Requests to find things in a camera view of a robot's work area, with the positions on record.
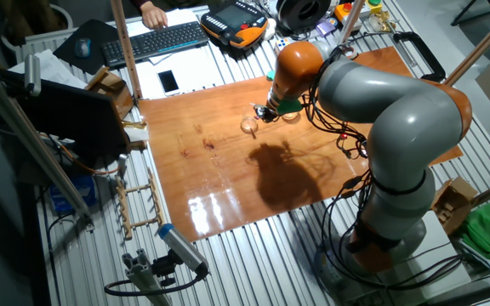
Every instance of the floor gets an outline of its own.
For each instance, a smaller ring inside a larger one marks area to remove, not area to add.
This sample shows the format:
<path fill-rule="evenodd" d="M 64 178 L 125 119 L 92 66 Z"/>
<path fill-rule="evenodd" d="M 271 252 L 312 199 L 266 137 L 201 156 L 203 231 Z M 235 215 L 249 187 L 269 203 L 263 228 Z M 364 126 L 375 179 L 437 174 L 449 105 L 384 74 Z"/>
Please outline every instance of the floor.
<path fill-rule="evenodd" d="M 460 62 L 490 31 L 490 15 L 472 20 L 463 25 L 451 26 L 451 21 L 470 0 L 397 0 L 403 13 L 413 23 L 417 33 L 429 46 L 432 53 L 449 75 Z M 463 18 L 490 10 L 487 1 L 476 2 Z M 470 70 L 462 76 L 455 87 L 470 99 L 474 113 L 490 135 L 490 101 L 483 93 L 476 78 L 490 64 L 490 49 Z"/>

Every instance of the orange controller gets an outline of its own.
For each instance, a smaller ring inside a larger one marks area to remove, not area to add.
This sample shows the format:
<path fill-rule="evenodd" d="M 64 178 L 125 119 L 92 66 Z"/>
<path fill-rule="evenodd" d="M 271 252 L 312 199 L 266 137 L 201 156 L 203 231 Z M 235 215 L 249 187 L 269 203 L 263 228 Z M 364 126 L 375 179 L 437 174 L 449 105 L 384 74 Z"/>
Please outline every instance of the orange controller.
<path fill-rule="evenodd" d="M 202 27 L 223 44 L 246 48 L 256 43 L 268 26 L 268 19 L 256 8 L 242 3 L 225 2 L 202 16 Z"/>

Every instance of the keyboard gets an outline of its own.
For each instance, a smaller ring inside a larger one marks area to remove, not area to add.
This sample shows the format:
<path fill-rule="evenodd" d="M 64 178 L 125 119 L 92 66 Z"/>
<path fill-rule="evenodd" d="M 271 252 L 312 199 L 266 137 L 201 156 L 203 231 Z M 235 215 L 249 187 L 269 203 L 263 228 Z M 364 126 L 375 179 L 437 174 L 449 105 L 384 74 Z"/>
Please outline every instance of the keyboard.
<path fill-rule="evenodd" d="M 202 46 L 208 42 L 208 37 L 200 23 L 192 21 L 130 37 L 129 40 L 132 43 L 135 61 L 140 61 L 156 55 Z M 117 68 L 126 65 L 120 41 L 104 43 L 101 50 L 107 67 Z"/>

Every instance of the mouse pad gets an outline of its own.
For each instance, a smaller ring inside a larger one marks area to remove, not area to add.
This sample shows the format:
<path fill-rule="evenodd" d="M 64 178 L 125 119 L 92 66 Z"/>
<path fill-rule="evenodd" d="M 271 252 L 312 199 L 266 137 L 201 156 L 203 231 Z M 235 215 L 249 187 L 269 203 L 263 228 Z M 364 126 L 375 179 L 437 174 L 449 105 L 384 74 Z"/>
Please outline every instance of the mouse pad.
<path fill-rule="evenodd" d="M 90 56 L 86 59 L 79 59 L 75 56 L 75 44 L 81 38 L 88 38 L 92 41 L 90 45 Z M 105 58 L 101 53 L 101 44 L 118 40 L 117 29 L 99 20 L 89 20 L 81 25 L 73 35 L 62 43 L 54 51 L 54 55 L 83 71 L 94 75 L 98 69 L 105 64 Z"/>

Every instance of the wooden board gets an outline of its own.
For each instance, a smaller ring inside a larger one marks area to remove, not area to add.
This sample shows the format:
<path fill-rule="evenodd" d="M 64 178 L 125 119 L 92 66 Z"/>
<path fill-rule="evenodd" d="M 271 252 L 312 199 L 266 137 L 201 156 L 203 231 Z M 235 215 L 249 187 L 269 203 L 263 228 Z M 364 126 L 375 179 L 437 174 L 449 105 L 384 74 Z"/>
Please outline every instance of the wooden board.
<path fill-rule="evenodd" d="M 411 76 L 393 48 L 356 61 Z M 315 129 L 303 112 L 293 124 L 259 121 L 255 138 L 243 133 L 243 110 L 263 105 L 270 86 L 260 77 L 140 101 L 172 223 L 190 241 L 335 196 L 368 169 L 368 160 L 347 159 L 336 137 Z M 353 126 L 368 135 L 370 125 Z M 435 163 L 458 156 L 455 147 Z"/>

